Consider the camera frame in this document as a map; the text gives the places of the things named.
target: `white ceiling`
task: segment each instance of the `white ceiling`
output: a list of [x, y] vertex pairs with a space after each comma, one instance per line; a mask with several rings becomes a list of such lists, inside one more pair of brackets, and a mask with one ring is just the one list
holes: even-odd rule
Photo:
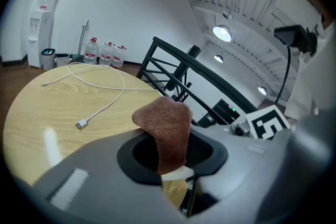
[[[238, 60], [235, 61], [236, 65], [243, 65], [253, 72], [254, 77], [250, 77], [250, 80], [266, 86], [269, 93], [276, 96], [285, 76], [287, 49], [274, 37], [273, 32], [277, 27], [295, 24], [293, 17], [276, 5], [278, 0], [188, 1], [203, 31], [207, 44], [205, 49], [212, 50], [213, 46], [220, 48], [223, 55]], [[233, 18], [231, 20], [223, 16], [229, 13]], [[212, 29], [220, 24], [230, 27], [233, 34], [231, 44], [214, 36]], [[299, 67], [299, 53], [292, 51], [292, 55], [288, 81], [281, 98], [285, 102], [293, 90]]]

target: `ceiling light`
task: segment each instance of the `ceiling light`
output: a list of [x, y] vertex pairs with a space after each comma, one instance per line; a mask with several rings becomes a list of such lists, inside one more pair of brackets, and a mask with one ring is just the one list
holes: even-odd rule
[[225, 26], [225, 25], [218, 25], [215, 26], [214, 29], [214, 34], [216, 37], [218, 37], [220, 40], [224, 42], [231, 42], [232, 41], [232, 36], [230, 33], [230, 29]]
[[223, 56], [222, 55], [215, 55], [216, 61], [223, 63]]
[[259, 92], [260, 92], [262, 95], [264, 95], [264, 96], [267, 95], [267, 90], [266, 90], [265, 87], [259, 87], [258, 90], [259, 90]]

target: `wooden floor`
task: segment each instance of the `wooden floor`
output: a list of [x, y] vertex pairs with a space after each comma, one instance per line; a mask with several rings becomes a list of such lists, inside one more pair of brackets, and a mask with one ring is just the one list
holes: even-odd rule
[[[136, 76], [139, 66], [124, 65], [120, 70]], [[42, 74], [43, 69], [30, 67], [28, 62], [22, 66], [3, 67], [0, 62], [0, 143], [3, 148], [3, 129], [6, 115], [12, 102], [29, 82]]]

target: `person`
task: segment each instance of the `person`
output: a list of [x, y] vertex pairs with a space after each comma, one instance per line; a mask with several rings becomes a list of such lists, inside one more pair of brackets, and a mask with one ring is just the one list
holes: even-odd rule
[[[314, 57], [319, 57], [319, 52], [326, 46], [332, 46], [336, 43], [335, 36], [335, 23], [332, 12], [327, 8], [323, 0], [308, 0], [315, 9], [321, 14], [321, 19], [317, 22], [317, 52]], [[295, 81], [295, 85], [292, 94], [287, 102], [285, 116], [293, 123], [304, 116], [316, 112], [318, 106], [314, 103], [310, 90], [307, 87], [304, 79], [301, 77], [307, 63], [311, 60], [311, 55], [305, 50], [305, 48], [299, 48], [301, 51], [299, 57], [299, 70], [298, 76]]]

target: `black cable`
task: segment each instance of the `black cable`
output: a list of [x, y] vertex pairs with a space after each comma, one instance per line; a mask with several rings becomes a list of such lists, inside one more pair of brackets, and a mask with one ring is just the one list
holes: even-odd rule
[[284, 90], [284, 87], [285, 87], [285, 84], [286, 84], [286, 81], [287, 81], [287, 77], [288, 77], [290, 60], [291, 60], [291, 53], [290, 53], [290, 48], [289, 47], [287, 47], [287, 52], [288, 52], [288, 59], [287, 59], [287, 68], [286, 68], [285, 78], [284, 78], [284, 82], [282, 83], [281, 90], [278, 94], [277, 100], [275, 101], [275, 104], [277, 104], [279, 102], [279, 99], [282, 95], [282, 91]]

